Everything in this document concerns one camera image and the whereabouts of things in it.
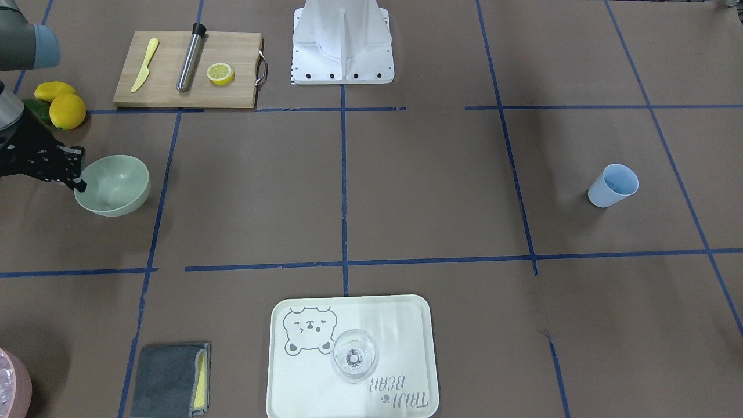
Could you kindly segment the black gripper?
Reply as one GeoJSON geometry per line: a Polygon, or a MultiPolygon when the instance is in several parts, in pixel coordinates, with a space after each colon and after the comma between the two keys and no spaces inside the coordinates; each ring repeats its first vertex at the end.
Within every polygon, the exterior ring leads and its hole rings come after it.
{"type": "Polygon", "coordinates": [[[64,146],[37,119],[20,119],[2,131],[1,176],[22,174],[85,193],[85,154],[82,146],[64,146]]]}

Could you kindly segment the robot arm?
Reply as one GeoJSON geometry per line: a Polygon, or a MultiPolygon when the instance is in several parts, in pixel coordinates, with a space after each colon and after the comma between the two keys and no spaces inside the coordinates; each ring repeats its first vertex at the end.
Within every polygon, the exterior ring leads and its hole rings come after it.
{"type": "MultiPolygon", "coordinates": [[[[27,21],[14,1],[1,4],[1,69],[58,66],[61,51],[53,31],[27,21]]],[[[81,178],[85,149],[67,147],[56,140],[51,130],[5,84],[1,85],[1,92],[1,175],[22,174],[85,192],[87,183],[81,178]]]]}

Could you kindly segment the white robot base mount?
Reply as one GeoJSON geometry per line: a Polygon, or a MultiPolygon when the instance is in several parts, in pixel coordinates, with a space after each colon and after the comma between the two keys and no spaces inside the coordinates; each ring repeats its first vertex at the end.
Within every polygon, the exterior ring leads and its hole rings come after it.
{"type": "Polygon", "coordinates": [[[395,65],[387,9],[376,1],[307,1],[293,18],[294,85],[392,83],[395,65]]]}

